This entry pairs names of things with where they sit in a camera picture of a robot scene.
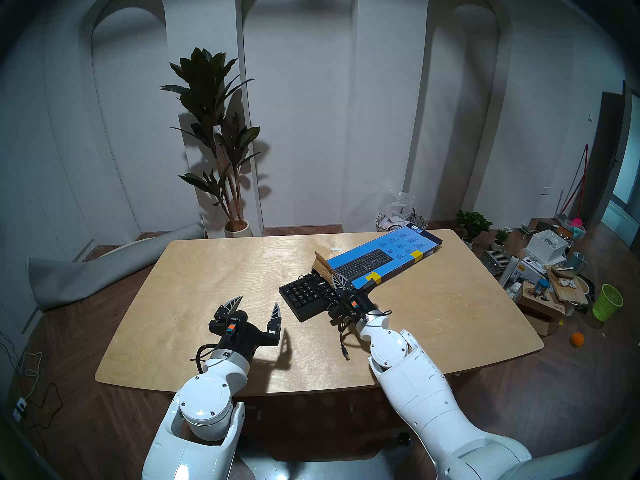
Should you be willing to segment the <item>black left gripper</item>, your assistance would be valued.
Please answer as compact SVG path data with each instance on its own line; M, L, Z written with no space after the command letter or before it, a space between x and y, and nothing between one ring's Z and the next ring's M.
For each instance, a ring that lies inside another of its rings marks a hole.
M209 331L221 338L212 353L213 358L243 358L252 363L255 352L261 346L277 346L280 342L282 315L278 303L274 304L266 331L260 331L246 319L228 319L238 308L242 296L235 297L215 312L215 320L209 322Z

